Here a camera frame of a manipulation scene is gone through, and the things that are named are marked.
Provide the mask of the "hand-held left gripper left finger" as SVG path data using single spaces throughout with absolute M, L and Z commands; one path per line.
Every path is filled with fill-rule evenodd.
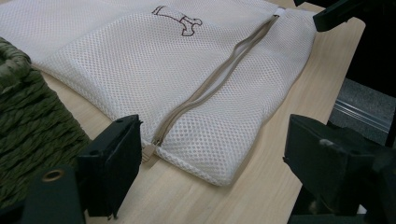
M 116 119 L 78 155 L 91 217 L 117 215 L 142 161 L 140 125 L 137 115 Z

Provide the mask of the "metal floor rail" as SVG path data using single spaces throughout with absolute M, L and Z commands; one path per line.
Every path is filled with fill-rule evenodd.
M 381 119 L 378 116 L 365 112 L 362 109 L 350 105 L 342 100 L 337 99 L 333 108 L 336 111 L 356 119 L 364 124 L 367 124 L 375 129 L 378 129 L 381 132 L 388 133 L 390 131 L 390 121 Z

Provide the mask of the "green woven basket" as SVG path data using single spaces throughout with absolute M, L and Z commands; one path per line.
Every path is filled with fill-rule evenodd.
M 73 165 L 90 142 L 30 57 L 0 37 L 0 209 L 23 201 L 37 173 Z

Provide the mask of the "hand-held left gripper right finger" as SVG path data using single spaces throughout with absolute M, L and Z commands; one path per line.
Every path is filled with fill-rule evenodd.
M 359 206 L 382 212 L 375 157 L 381 146 L 349 129 L 290 116 L 283 161 L 316 199 L 336 215 Z

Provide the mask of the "white mesh laundry bag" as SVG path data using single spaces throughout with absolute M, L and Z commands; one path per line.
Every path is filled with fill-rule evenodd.
M 0 37 L 112 119 L 147 155 L 230 184 L 310 56 L 313 13 L 266 0 L 9 0 Z

